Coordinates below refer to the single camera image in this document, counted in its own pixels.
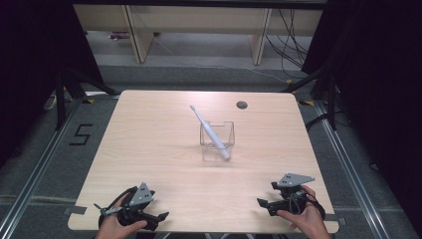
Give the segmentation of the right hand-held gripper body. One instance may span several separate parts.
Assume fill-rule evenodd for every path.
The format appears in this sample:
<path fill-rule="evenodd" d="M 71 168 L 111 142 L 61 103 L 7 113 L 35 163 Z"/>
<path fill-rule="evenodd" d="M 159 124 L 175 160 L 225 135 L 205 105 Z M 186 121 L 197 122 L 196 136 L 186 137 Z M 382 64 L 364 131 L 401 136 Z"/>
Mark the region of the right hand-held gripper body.
<path fill-rule="evenodd" d="M 275 181 L 282 187 L 279 190 L 282 200 L 274 202 L 275 207 L 268 209 L 269 214 L 275 216 L 278 210 L 285 210 L 295 215 L 301 214 L 308 199 L 302 185 L 314 180 L 312 176 L 286 173 L 279 181 Z"/>

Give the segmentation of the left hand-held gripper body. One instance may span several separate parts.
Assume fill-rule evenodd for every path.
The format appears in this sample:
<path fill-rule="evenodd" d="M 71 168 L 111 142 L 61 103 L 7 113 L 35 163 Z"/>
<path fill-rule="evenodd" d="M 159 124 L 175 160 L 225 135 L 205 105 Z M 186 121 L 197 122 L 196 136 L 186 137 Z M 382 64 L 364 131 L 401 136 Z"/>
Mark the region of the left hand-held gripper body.
<path fill-rule="evenodd" d="M 116 213 L 117 220 L 122 226 L 144 220 L 147 222 L 145 230 L 154 231 L 157 228 L 157 217 L 144 212 L 151 202 L 149 193 L 149 188 L 142 182 L 139 186 L 127 189 L 115 200 L 117 207 L 120 208 L 120 211 Z"/>

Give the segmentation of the clear plastic container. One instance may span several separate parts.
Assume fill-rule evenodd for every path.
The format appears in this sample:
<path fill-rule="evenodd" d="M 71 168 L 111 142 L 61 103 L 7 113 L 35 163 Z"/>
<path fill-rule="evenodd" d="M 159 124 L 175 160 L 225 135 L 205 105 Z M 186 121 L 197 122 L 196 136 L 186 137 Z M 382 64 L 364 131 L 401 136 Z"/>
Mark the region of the clear plastic container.
<path fill-rule="evenodd" d="M 224 159 L 220 151 L 214 146 L 213 142 L 200 126 L 200 145 L 202 148 L 202 159 L 206 162 L 223 162 L 231 159 L 232 149 L 235 145 L 234 123 L 232 121 L 209 122 L 211 127 L 217 133 L 223 144 L 226 146 L 230 158 Z"/>

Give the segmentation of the white electric toothbrush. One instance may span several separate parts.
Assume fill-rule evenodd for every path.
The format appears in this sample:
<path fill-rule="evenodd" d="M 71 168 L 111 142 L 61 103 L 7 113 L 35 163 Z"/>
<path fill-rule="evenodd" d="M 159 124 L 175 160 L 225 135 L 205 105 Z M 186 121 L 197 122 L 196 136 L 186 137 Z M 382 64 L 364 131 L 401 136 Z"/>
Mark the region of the white electric toothbrush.
<path fill-rule="evenodd" d="M 223 144 L 222 140 L 219 138 L 217 133 L 214 131 L 214 129 L 211 127 L 211 125 L 202 117 L 202 115 L 195 109 L 194 106 L 190 106 L 192 111 L 197 116 L 198 120 L 201 122 L 201 125 L 203 126 L 203 129 L 213 142 L 214 146 L 220 151 L 220 154 L 224 159 L 229 159 L 230 154 L 226 148 L 226 146 Z"/>

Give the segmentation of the person's right hand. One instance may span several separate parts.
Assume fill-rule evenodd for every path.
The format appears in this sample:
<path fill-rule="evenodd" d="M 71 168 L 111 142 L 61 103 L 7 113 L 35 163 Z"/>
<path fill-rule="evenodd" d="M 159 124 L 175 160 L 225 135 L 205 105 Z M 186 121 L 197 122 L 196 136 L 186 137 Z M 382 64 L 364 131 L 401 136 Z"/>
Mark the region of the person's right hand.
<path fill-rule="evenodd" d="M 317 207 L 316 193 L 306 185 L 303 185 L 303 190 L 307 193 L 309 201 L 302 214 L 294 215 L 285 210 L 278 210 L 277 215 L 291 222 L 291 230 L 299 229 L 308 239 L 330 239 Z"/>

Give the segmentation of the person's left hand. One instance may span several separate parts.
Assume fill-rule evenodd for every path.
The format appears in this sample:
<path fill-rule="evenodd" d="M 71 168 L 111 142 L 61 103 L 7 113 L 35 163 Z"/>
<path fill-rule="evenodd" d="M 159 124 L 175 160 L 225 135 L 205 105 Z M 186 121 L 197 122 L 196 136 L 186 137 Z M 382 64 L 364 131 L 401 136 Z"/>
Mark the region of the person's left hand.
<path fill-rule="evenodd" d="M 147 226 L 144 220 L 137 221 L 133 224 L 122 226 L 115 214 L 107 216 L 94 239 L 126 239 L 129 235 L 138 232 Z"/>

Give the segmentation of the black metal stand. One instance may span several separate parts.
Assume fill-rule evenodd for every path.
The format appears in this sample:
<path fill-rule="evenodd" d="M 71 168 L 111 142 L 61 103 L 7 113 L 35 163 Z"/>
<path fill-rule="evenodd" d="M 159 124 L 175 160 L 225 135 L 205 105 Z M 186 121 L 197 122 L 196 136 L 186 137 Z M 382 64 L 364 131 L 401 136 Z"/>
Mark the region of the black metal stand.
<path fill-rule="evenodd" d="M 324 114 L 319 116 L 321 120 L 327 120 L 328 124 L 333 130 L 336 130 L 335 125 L 335 78 L 333 71 L 330 67 L 323 66 L 311 73 L 304 79 L 289 85 L 282 93 L 292 93 L 301 87 L 315 81 L 314 87 L 311 92 L 313 100 L 320 100 L 323 97 L 327 99 L 327 110 Z"/>
<path fill-rule="evenodd" d="M 60 129 L 66 121 L 65 91 L 68 91 L 73 100 L 82 100 L 87 96 L 82 83 L 88 83 L 95 88 L 102 90 L 109 96 L 119 96 L 120 92 L 108 87 L 102 78 L 96 80 L 89 75 L 72 68 L 63 68 L 56 75 L 56 106 L 57 124 Z"/>

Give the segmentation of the dark curtain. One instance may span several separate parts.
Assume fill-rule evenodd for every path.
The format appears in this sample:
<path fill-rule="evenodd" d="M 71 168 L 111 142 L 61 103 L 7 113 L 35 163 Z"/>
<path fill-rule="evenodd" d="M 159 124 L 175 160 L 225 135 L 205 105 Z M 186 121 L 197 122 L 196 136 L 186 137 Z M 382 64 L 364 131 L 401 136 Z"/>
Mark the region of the dark curtain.
<path fill-rule="evenodd" d="M 328 0 L 303 71 L 322 66 L 361 4 L 337 62 L 349 118 L 422 237 L 422 0 Z"/>
<path fill-rule="evenodd" d="M 74 6 L 65 0 L 0 0 L 0 167 L 22 142 L 70 69 L 103 80 Z"/>

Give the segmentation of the wooden shelf unit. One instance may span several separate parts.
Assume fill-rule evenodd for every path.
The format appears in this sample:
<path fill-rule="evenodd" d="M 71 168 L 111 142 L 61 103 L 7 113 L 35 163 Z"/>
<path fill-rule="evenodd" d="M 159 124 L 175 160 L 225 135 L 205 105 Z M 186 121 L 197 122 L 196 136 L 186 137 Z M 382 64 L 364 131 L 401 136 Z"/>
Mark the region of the wooden shelf unit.
<path fill-rule="evenodd" d="M 86 31 L 126 32 L 139 63 L 146 60 L 155 33 L 204 33 L 247 35 L 252 61 L 259 65 L 267 36 L 311 37 L 322 14 L 321 10 L 83 4 L 74 9 Z"/>

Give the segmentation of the aluminium floor rail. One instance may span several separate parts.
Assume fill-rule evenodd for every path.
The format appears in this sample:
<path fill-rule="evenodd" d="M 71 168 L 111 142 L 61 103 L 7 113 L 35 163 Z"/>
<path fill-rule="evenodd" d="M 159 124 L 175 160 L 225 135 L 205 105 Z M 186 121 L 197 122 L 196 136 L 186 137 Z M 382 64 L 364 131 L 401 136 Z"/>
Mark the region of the aluminium floor rail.
<path fill-rule="evenodd" d="M 332 127 L 328 120 L 328 112 L 323 103 L 316 101 L 316 112 L 320 117 L 323 117 L 322 125 L 327 134 L 327 137 L 335 151 L 339 163 L 345 173 L 347 181 L 356 197 L 360 209 L 369 225 L 370 230 L 375 239 L 391 239 L 391 236 L 378 213 L 372 199 L 370 198 L 362 180 L 357 174 L 349 155 L 340 140 L 338 133 Z"/>
<path fill-rule="evenodd" d="M 10 239 L 13 235 L 15 228 L 17 227 L 26 208 L 28 207 L 35 190 L 38 188 L 38 185 L 40 184 L 47 168 L 49 167 L 55 152 L 59 148 L 75 112 L 81 104 L 81 100 L 73 100 L 69 105 L 69 109 L 65 114 L 66 118 L 64 119 L 64 122 L 58 129 L 54 131 L 49 143 L 43 151 L 43 154 L 40 156 L 37 164 L 24 184 L 24 187 L 15 197 L 13 204 L 0 223 L 0 239 Z"/>

